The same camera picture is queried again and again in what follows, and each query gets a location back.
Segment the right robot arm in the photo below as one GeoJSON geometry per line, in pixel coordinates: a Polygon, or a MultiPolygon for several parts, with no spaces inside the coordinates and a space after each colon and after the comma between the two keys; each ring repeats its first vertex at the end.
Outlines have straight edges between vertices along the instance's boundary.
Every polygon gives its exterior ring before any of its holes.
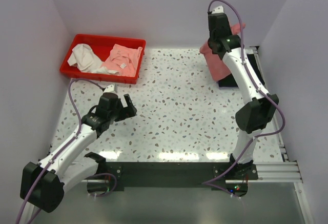
{"type": "Polygon", "coordinates": [[[208,45],[230,70],[243,100],[243,107],[235,114],[239,127],[237,144],[230,155],[229,167],[217,178],[229,174],[233,179],[241,179],[253,164],[255,141],[272,120],[279,99],[259,80],[240,37],[231,31],[227,15],[208,12],[208,23],[208,45]]]}

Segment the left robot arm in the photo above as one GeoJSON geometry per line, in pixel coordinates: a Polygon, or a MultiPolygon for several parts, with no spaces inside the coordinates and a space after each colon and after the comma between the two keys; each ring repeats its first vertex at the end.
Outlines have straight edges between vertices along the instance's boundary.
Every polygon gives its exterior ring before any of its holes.
{"type": "Polygon", "coordinates": [[[20,197],[50,213],[61,203],[65,193],[83,179],[101,179],[106,174],[106,159],[94,152],[85,161],[74,161],[113,123],[136,116],[137,109],[128,94],[126,104],[114,92],[103,93],[99,103],[80,118],[77,128],[56,150],[38,163],[23,168],[20,197]]]}

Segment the dusty red t-shirt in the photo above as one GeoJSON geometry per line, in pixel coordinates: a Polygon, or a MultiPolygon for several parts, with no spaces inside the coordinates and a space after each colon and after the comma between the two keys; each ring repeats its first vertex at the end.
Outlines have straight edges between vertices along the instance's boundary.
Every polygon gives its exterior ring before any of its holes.
{"type": "Polygon", "coordinates": [[[212,53],[208,42],[205,42],[200,47],[199,53],[205,57],[207,67],[209,69],[212,79],[215,82],[222,80],[231,74],[230,70],[219,58],[219,56],[212,53]]]}

